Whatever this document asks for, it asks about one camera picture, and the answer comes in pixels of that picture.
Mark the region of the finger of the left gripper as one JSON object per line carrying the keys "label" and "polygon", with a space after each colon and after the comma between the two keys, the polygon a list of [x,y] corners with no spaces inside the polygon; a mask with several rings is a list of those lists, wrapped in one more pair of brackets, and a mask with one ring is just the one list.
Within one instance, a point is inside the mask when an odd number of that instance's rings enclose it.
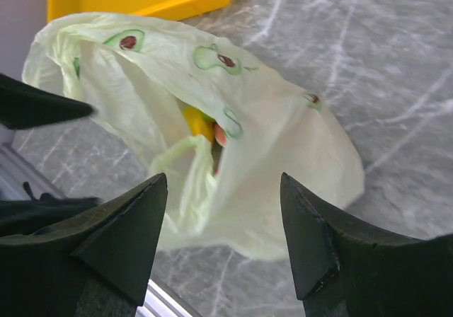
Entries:
{"label": "finger of the left gripper", "polygon": [[44,192],[37,198],[29,182],[23,189],[29,200],[1,200],[1,236],[45,234],[48,226],[99,205],[96,197],[56,198]]}
{"label": "finger of the left gripper", "polygon": [[68,122],[95,113],[84,102],[42,91],[5,74],[1,75],[1,124],[12,130]]}

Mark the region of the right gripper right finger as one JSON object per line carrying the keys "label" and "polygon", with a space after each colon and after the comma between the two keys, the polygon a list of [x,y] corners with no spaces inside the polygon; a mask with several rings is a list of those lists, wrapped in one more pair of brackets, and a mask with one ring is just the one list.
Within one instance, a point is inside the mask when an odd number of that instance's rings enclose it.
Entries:
{"label": "right gripper right finger", "polygon": [[411,238],[367,223],[283,174],[280,205],[307,316],[451,316],[452,236]]}

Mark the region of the green plastic bag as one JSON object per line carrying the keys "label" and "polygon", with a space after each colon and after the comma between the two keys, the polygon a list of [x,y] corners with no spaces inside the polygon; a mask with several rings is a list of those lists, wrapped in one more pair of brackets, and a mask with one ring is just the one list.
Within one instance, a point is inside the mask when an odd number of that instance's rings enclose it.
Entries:
{"label": "green plastic bag", "polygon": [[[159,250],[225,245],[256,260],[287,256],[280,177],[346,208],[365,188],[360,156],[328,106],[250,52],[190,25],[79,13],[35,35],[22,79],[96,108],[95,122],[165,173]],[[225,147],[193,136],[197,108]]]}

